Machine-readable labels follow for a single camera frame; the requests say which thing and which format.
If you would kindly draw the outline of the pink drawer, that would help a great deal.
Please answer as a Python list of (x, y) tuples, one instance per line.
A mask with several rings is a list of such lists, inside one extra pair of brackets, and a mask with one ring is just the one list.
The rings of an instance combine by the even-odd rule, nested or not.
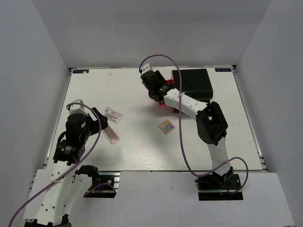
[(165, 107), (167, 106), (165, 98), (168, 98), (169, 92), (175, 88), (174, 80), (168, 79), (166, 80), (166, 84), (162, 85), (159, 88), (159, 102), (158, 106), (159, 107)]

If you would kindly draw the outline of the black drawer organizer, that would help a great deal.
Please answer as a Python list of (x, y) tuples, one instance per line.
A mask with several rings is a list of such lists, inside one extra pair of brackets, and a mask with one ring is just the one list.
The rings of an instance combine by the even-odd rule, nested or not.
[(197, 101), (210, 103), (214, 92), (207, 69), (186, 69), (180, 72), (182, 93)]

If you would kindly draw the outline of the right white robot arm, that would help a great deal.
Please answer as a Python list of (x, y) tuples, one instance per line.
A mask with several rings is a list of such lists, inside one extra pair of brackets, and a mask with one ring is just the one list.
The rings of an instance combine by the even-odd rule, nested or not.
[(158, 70), (148, 68), (139, 72), (151, 99), (173, 107), (195, 120), (198, 136), (207, 144), (210, 152), (213, 171), (210, 180), (218, 188), (226, 188), (231, 183), (233, 167), (229, 163), (226, 150), (228, 124), (219, 104), (208, 104), (180, 93), (168, 84)]

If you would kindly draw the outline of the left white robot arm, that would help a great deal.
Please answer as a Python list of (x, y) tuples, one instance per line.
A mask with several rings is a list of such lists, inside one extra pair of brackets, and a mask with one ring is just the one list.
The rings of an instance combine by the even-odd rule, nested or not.
[(26, 227), (70, 227), (73, 206), (88, 189), (99, 186), (98, 168), (82, 165), (91, 151), (85, 145), (92, 135), (101, 135), (108, 127), (108, 119), (97, 108), (85, 111), (86, 106), (72, 103), (67, 106), (69, 116), (56, 143), (50, 183), (37, 194), (44, 193), (41, 206)]

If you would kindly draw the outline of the clear labelled makeup case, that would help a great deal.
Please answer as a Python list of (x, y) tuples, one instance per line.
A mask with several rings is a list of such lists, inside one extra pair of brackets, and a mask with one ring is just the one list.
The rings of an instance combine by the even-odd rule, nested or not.
[(118, 113), (109, 107), (106, 107), (104, 109), (103, 115), (105, 117), (107, 117), (109, 121), (111, 121), (115, 124), (118, 124), (121, 121), (121, 119), (123, 118), (123, 115), (121, 113)]

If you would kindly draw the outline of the pink nude eyeshadow palette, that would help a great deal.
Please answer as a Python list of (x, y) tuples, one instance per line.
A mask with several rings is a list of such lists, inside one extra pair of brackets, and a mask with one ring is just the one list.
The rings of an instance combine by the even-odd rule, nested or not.
[(110, 126), (105, 128), (102, 132), (107, 138), (107, 140), (110, 142), (110, 144), (114, 144), (120, 140), (119, 136), (114, 132), (114, 130)]

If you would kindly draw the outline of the colourful eyeshadow palette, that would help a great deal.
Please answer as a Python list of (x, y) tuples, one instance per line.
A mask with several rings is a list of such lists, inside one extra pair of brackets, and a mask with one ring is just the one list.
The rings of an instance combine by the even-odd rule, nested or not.
[(169, 134), (171, 131), (173, 131), (176, 127), (173, 125), (173, 123), (166, 119), (162, 123), (158, 125), (158, 128), (165, 134)]

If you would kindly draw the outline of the blue label sticker right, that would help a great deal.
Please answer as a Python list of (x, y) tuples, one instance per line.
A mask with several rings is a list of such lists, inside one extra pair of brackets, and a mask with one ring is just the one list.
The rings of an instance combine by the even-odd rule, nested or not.
[(215, 68), (216, 72), (232, 72), (231, 68)]

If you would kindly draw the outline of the blue label sticker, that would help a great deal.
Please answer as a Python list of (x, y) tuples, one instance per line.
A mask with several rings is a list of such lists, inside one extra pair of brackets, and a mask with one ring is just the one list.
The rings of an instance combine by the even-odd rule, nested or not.
[(73, 70), (73, 74), (86, 74), (89, 73), (89, 70)]
[(231, 68), (215, 68), (216, 72), (232, 72)]

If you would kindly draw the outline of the blue label sticker left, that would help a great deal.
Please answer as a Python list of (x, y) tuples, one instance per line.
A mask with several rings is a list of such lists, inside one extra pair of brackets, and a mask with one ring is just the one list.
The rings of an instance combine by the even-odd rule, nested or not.
[(73, 74), (86, 74), (89, 73), (89, 70), (73, 70)]

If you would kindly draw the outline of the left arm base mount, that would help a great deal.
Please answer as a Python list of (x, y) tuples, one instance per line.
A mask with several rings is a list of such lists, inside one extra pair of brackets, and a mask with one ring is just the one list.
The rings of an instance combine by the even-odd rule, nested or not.
[(88, 185), (84, 187), (87, 189), (84, 198), (114, 198), (119, 187), (120, 174), (120, 172), (102, 172), (92, 165), (82, 165), (75, 172), (74, 182), (79, 182), (81, 186), (84, 183)]

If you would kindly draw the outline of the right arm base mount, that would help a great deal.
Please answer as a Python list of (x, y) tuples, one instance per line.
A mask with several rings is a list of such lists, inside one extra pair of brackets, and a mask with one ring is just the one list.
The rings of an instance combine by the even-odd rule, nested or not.
[(238, 174), (233, 174), (222, 185), (212, 175), (199, 177), (195, 180), (199, 201), (242, 201), (243, 194)]

